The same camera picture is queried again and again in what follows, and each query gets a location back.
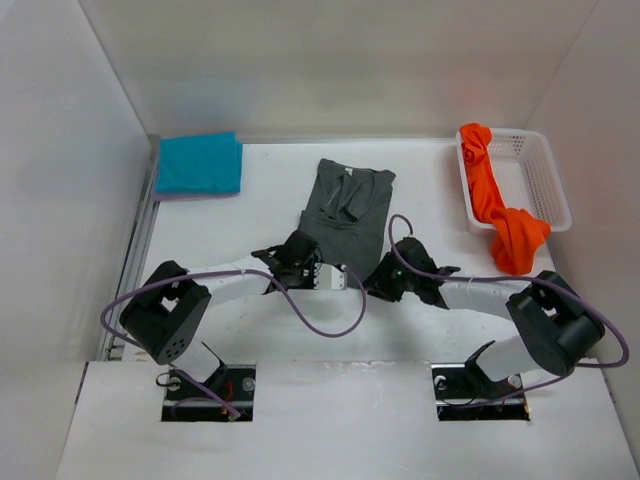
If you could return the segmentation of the orange t shirt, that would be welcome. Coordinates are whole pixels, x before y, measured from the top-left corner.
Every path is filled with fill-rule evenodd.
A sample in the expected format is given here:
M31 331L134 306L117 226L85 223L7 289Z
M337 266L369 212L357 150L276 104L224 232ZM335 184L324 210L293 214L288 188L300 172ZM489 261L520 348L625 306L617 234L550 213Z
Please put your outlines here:
M472 212L478 221L496 229L491 245L494 262L503 273L527 275L532 271L537 250L551 234L551 226L525 209L504 203L489 154L491 129L469 123L459 133Z

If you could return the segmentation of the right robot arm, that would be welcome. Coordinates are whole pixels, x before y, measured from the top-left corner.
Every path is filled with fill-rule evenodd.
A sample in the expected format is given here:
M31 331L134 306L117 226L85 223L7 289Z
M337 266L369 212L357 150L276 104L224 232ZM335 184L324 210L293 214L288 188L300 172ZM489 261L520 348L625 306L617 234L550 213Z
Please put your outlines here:
M393 246L364 286L388 302L411 292L427 305L472 310L514 324L515 336L485 343L464 362L462 378L474 399L496 400L507 394L509 377L532 370L564 377L605 334L601 320L554 290L570 290L556 273L544 271L524 282L481 282L463 276L458 267L438 267L412 237Z

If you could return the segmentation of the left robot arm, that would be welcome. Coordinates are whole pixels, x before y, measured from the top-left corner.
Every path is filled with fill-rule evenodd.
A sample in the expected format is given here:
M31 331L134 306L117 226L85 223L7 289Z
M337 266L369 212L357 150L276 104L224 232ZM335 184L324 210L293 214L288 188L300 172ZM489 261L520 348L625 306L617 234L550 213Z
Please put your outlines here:
M223 390L226 368L197 336L208 308L270 294L278 285L311 289L321 262L319 243L296 230L282 245L213 267L213 278L189 278L135 295L119 322L157 364L186 372L200 397L214 398Z

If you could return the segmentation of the teal t shirt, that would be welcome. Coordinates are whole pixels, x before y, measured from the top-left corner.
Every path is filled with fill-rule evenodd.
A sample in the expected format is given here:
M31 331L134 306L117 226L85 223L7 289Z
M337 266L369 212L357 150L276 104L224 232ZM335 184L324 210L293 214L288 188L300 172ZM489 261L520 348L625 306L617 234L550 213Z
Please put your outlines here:
M235 195L241 191L243 145L234 132L162 139L155 193Z

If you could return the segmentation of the grey t shirt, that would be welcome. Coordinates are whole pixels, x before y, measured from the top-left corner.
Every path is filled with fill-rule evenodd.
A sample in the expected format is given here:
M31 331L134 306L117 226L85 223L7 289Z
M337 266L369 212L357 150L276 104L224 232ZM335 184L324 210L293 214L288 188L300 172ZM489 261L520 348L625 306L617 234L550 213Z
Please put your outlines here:
M396 174L321 159L299 229L319 244L329 264L344 264L356 287L380 262Z

